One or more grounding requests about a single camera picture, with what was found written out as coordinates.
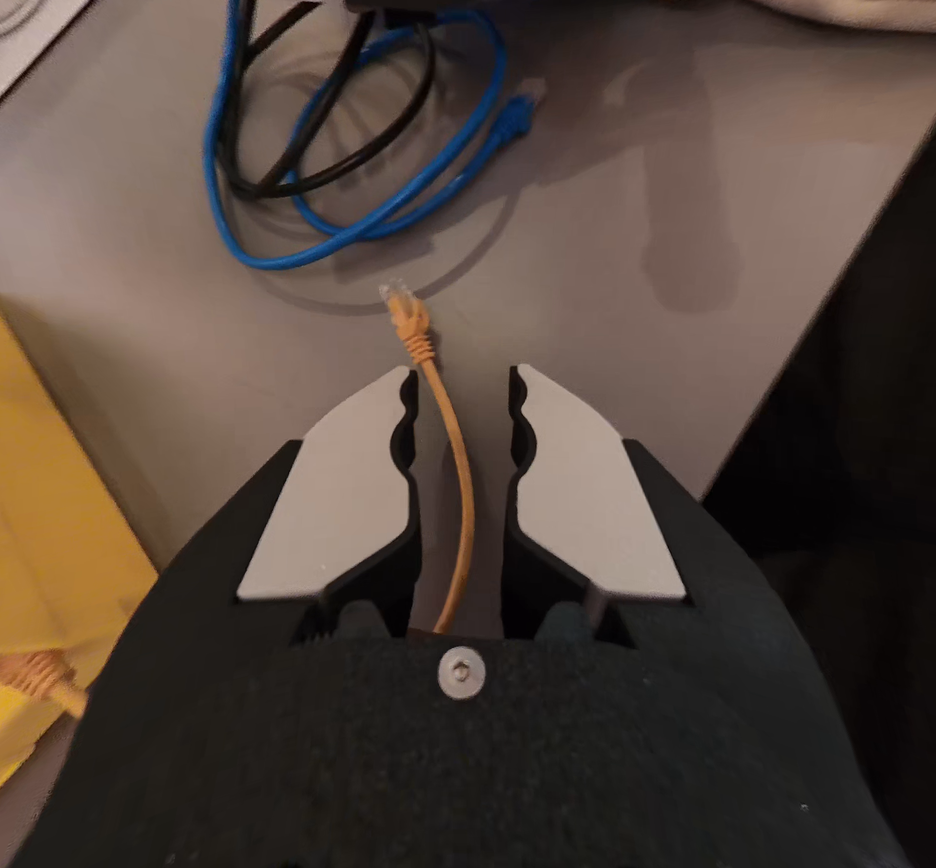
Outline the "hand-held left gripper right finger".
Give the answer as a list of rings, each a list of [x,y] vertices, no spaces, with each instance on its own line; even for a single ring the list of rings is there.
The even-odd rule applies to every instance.
[[[506,638],[533,638],[558,605],[596,638],[629,638],[624,606],[688,608],[689,591],[620,431],[527,362],[509,372],[502,560]]]

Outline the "yellow plastic bin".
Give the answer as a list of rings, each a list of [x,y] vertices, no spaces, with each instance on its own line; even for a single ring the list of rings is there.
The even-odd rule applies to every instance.
[[[1,322],[1,779],[80,718],[157,573]]]

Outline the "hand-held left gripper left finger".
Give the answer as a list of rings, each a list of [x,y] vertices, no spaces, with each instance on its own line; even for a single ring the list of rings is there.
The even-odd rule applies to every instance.
[[[349,396],[302,438],[237,589],[242,602],[308,605],[331,633],[368,601],[392,637],[409,626],[422,568],[415,478],[418,377],[398,366]]]

